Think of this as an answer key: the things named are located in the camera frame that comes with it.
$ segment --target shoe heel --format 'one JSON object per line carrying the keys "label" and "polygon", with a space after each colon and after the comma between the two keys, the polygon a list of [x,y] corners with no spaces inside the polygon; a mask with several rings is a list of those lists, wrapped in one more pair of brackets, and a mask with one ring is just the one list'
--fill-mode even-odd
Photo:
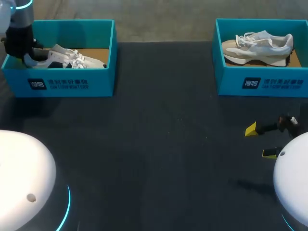
{"label": "shoe heel", "polygon": [[261,61],[272,66],[287,66],[285,58],[269,58],[265,57]]}

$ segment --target black table surface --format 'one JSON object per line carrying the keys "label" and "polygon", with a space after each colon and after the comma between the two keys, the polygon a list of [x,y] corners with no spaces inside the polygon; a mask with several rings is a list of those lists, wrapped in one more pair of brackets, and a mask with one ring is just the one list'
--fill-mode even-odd
{"label": "black table surface", "polygon": [[288,134],[244,137],[303,99],[218,97],[210,42],[120,43],[112,98],[15,99],[0,129],[42,141],[78,203],[80,231],[286,231],[275,161]]}

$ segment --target shoelace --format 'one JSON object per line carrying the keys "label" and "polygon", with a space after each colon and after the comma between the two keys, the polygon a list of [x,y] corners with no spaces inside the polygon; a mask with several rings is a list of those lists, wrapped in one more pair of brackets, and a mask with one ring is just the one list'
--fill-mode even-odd
{"label": "shoelace", "polygon": [[65,64],[71,64],[73,69],[85,69],[87,66],[84,64],[84,57],[82,58],[75,58],[70,60],[65,60]]}
{"label": "shoelace", "polygon": [[72,53],[67,54],[70,60],[66,60],[65,61],[66,64],[71,64],[73,69],[87,68],[86,65],[84,64],[85,57],[82,54],[78,53],[77,50],[74,51],[70,49],[68,50],[71,51]]}
{"label": "shoelace", "polygon": [[256,45],[258,42],[261,42],[261,41],[268,41],[269,43],[272,43],[271,39],[270,38],[265,38],[265,39],[260,39],[260,40],[255,40],[254,38],[250,38],[248,37],[248,35],[252,35],[254,34],[254,32],[247,32],[244,34],[244,36],[238,36],[236,35],[235,36],[235,41],[236,41],[236,44],[238,46],[240,45],[244,45],[244,44],[250,44],[250,45]]}
{"label": "shoelace", "polygon": [[72,53],[68,53],[67,55],[70,57],[70,58],[79,58],[79,59],[84,59],[83,55],[78,53],[77,50],[71,50],[71,49],[67,49],[68,51],[72,52]]}

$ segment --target shoe box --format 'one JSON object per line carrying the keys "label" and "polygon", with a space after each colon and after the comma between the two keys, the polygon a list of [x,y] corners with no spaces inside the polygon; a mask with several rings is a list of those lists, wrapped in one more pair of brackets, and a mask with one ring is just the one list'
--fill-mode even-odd
{"label": "shoe box", "polygon": [[45,48],[55,44],[99,59],[106,69],[31,69],[7,55],[2,71],[16,97],[111,97],[117,39],[113,20],[35,21],[34,38]]}
{"label": "shoe box", "polygon": [[[294,50],[287,67],[270,66],[259,61],[240,66],[225,61],[222,42],[235,39],[235,35],[263,30],[275,36],[293,35]],[[219,95],[308,97],[306,20],[216,19],[212,59]]]}

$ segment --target sneaker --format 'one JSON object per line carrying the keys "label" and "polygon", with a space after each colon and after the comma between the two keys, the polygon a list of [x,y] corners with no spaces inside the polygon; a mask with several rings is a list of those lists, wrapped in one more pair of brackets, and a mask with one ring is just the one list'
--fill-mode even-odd
{"label": "sneaker", "polygon": [[87,56],[83,56],[80,54],[77,50],[71,50],[71,49],[65,49],[61,47],[60,45],[56,44],[53,48],[51,48],[51,51],[55,51],[64,55],[67,55],[70,59],[82,59],[84,61],[84,64],[88,68],[107,68],[107,65],[104,64],[102,61],[93,59]]}
{"label": "sneaker", "polygon": [[65,54],[55,51],[48,51],[42,49],[34,49],[34,59],[29,54],[24,56],[24,64],[27,67],[34,69],[46,68],[72,68],[72,69],[86,69],[83,57],[72,59]]}
{"label": "sneaker", "polygon": [[236,64],[260,60],[272,66],[286,66],[286,59],[293,50],[293,36],[278,37],[266,31],[245,33],[223,42],[222,48],[225,58]]}

